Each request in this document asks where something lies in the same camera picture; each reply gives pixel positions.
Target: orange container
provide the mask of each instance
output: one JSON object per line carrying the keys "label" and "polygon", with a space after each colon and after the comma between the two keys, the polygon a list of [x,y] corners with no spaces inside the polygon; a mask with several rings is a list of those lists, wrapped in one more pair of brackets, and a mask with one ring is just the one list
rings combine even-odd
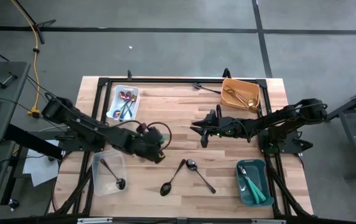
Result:
{"label": "orange container", "polygon": [[231,106],[234,108],[239,108],[243,110],[248,110],[246,106],[243,105],[238,99],[230,95],[224,89],[229,86],[231,89],[237,91],[241,96],[249,99],[255,99],[256,105],[260,103],[260,87],[254,83],[248,83],[244,81],[235,80],[232,78],[227,78],[222,83],[221,90],[221,103],[223,105]]}

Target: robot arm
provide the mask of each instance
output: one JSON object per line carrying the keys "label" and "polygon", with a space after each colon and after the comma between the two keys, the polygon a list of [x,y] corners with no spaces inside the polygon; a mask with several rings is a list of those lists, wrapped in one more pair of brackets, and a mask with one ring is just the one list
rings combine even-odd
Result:
{"label": "robot arm", "polygon": [[54,96],[49,97],[42,116],[51,122],[66,124],[78,133],[80,139],[90,144],[97,145],[107,141],[125,154],[135,154],[156,164],[165,157],[161,149],[163,135],[156,128],[146,127],[137,121],[129,121],[139,123],[136,132],[119,128],[123,123],[108,126],[83,114],[70,100]]}
{"label": "robot arm", "polygon": [[192,123],[197,127],[190,128],[202,136],[202,147],[207,147],[209,136],[245,138],[250,142],[253,136],[264,129],[268,129],[269,141],[275,144],[284,141],[287,134],[305,124],[323,122],[327,116],[325,108],[321,100],[306,99],[258,119],[240,119],[223,117],[218,105],[217,111],[211,110],[205,119]]}

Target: concrete floor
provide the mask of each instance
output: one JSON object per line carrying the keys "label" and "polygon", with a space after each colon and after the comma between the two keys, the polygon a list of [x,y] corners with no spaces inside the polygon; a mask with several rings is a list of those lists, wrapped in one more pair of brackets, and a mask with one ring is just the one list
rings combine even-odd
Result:
{"label": "concrete floor", "polygon": [[[251,0],[22,0],[37,22],[55,26],[256,28]],[[264,29],[354,29],[356,0],[259,0]],[[0,24],[26,26],[12,3],[0,0]],[[57,95],[77,99],[84,75],[219,77],[225,67],[234,77],[265,77],[257,34],[73,33],[46,32],[38,61],[40,82]],[[283,78],[290,103],[319,98],[328,111],[356,94],[356,35],[265,35],[274,78]],[[0,32],[0,53],[32,63],[31,32]],[[20,103],[31,107],[35,91],[27,84]],[[27,130],[50,125],[16,109],[12,122]],[[314,143],[304,153],[314,213],[356,221],[356,153],[339,120],[302,128]],[[22,184],[14,192],[44,198],[12,216],[41,215],[49,191]],[[0,213],[0,218],[11,216]]]}

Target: transparent bin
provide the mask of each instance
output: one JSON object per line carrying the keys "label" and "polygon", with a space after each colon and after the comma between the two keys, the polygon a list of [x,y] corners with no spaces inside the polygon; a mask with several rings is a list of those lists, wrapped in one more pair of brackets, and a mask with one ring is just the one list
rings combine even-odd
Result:
{"label": "transparent bin", "polygon": [[[122,100],[120,98],[120,92],[123,92],[124,94],[127,94],[127,92],[130,92],[132,95],[136,96],[136,101],[131,104],[131,101],[127,102],[127,101]],[[116,85],[113,102],[111,102],[110,110],[109,110],[109,112],[106,113],[106,115],[109,118],[113,118],[115,120],[120,120],[120,121],[127,121],[127,120],[135,119],[136,113],[138,112],[140,100],[141,100],[141,97],[139,95],[139,88],[133,87],[133,86]],[[126,104],[126,108],[127,107],[130,108],[130,111],[132,112],[132,116],[130,115],[129,112],[125,112],[125,111],[128,111],[127,109],[125,109],[123,111],[123,106],[125,104]],[[124,116],[119,117],[119,118],[114,118],[113,113],[116,110],[122,111],[122,114]]]}
{"label": "transparent bin", "polygon": [[122,192],[116,186],[116,179],[110,171],[100,162],[104,159],[111,171],[118,177],[127,181],[127,173],[124,163],[124,157],[121,152],[117,150],[110,150],[106,152],[97,152],[93,155],[92,160],[92,176],[94,193],[97,196],[113,194]]}

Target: green container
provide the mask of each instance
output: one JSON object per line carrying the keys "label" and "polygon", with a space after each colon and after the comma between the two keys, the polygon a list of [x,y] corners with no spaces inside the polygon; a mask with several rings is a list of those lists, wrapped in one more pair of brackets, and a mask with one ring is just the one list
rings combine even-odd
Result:
{"label": "green container", "polygon": [[[248,177],[253,181],[253,183],[258,187],[258,189],[264,194],[266,200],[260,202],[259,204],[255,203],[254,196],[251,194],[250,187],[248,186],[247,181],[243,174],[239,174],[237,166],[242,165],[247,172]],[[247,159],[240,160],[236,167],[236,180],[238,182],[239,197],[243,204],[249,207],[265,207],[272,205],[274,199],[269,194],[268,184],[266,183],[265,176],[265,162],[261,159]]]}

